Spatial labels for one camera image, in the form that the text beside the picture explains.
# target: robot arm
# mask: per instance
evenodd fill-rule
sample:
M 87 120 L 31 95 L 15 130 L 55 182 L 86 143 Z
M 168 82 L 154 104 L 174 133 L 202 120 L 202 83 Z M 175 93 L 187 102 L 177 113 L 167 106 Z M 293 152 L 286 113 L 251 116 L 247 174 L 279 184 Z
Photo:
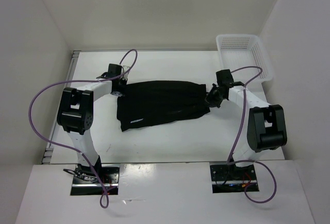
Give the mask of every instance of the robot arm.
M 108 72 L 103 73 L 102 79 L 113 78 L 124 72 L 124 67 L 109 64 Z M 99 172 L 102 168 L 100 156 L 95 151 L 90 127 L 93 123 L 93 103 L 106 94 L 122 95 L 127 83 L 127 74 L 112 81 L 100 81 L 78 88 L 65 88 L 57 114 L 57 123 L 63 127 L 71 138 L 74 147 L 79 149 Z M 89 164 L 78 155 L 78 170 L 80 173 L 93 175 Z
M 227 99 L 240 108 L 243 108 L 244 84 L 234 82 L 230 70 L 217 72 L 218 85 L 208 93 L 205 101 L 210 107 L 220 107 L 221 102 Z M 248 89 L 246 92 L 246 107 L 249 111 L 247 124 L 247 143 L 236 149 L 233 154 L 234 161 L 258 160 L 268 149 L 274 150 L 287 143 L 287 133 L 283 108 L 280 105 L 270 105 L 261 100 Z M 244 167 L 252 163 L 237 163 Z

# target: white tabletop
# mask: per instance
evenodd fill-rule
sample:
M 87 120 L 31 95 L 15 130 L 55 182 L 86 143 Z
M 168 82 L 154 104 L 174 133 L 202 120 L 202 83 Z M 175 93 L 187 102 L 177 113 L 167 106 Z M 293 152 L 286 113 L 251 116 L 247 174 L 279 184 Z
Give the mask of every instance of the white tabletop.
M 80 53 L 73 79 L 94 80 L 107 71 L 109 63 L 119 63 L 125 51 Z M 133 61 L 127 56 L 125 65 Z M 128 83 L 149 80 L 183 80 L 216 83 L 219 71 L 217 51 L 140 51 L 138 61 L 128 76 Z M 74 83 L 78 87 L 83 83 Z M 249 89 L 266 100 L 261 83 Z M 103 163 L 156 163 L 225 161 L 234 142 L 242 110 L 224 101 L 201 118 L 122 132 L 116 118 L 117 98 L 106 95 L 94 103 L 91 127 L 94 147 Z M 246 142 L 245 124 L 239 144 Z M 52 140 L 73 146 L 62 127 L 56 125 Z M 282 149 L 269 151 L 261 160 L 283 160 Z M 55 147 L 52 164 L 77 163 L 75 152 Z
M 277 194 L 268 203 L 250 202 L 244 193 L 212 193 L 209 163 L 122 164 L 119 194 L 108 209 L 100 196 L 70 196 L 72 175 L 63 168 L 33 167 L 16 224 L 66 223 L 314 223 L 292 161 L 266 161 L 277 179 Z M 260 192 L 267 199 L 274 184 L 268 171 L 256 164 Z

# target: white wall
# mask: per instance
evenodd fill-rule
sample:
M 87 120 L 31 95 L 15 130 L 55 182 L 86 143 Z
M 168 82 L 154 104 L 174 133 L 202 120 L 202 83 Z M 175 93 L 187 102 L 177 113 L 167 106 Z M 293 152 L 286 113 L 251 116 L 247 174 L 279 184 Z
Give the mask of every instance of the white wall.
M 275 79 L 266 96 L 283 105 L 284 152 L 295 159 L 317 224 L 329 223 L 330 0 L 278 0 L 261 38 Z
M 44 0 L 71 49 L 216 49 L 259 34 L 276 0 Z
M 29 102 L 65 78 L 70 52 L 42 0 L 0 0 L 0 10 L 0 223 L 14 223 L 31 167 L 45 148 L 29 126 Z M 46 136 L 59 90 L 44 94 L 34 109 Z

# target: mesh basket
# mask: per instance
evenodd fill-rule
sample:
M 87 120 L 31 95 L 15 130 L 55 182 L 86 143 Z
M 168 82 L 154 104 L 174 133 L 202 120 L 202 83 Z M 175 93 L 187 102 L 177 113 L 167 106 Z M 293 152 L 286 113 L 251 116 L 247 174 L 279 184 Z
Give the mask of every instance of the mesh basket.
M 217 47 L 222 69 L 235 70 L 244 66 L 259 66 L 262 74 L 254 81 L 264 82 L 273 78 L 269 56 L 260 38 L 255 35 L 218 35 Z M 245 69 L 233 73 L 235 81 L 246 82 L 258 74 L 258 69 Z

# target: black fabric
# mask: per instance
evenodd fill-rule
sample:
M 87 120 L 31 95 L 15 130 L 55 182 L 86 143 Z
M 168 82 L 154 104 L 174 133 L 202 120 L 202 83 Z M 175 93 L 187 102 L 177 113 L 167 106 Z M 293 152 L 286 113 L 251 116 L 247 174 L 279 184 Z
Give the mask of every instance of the black fabric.
M 128 84 L 117 100 L 122 131 L 194 119 L 210 112 L 204 105 L 205 84 L 146 81 Z

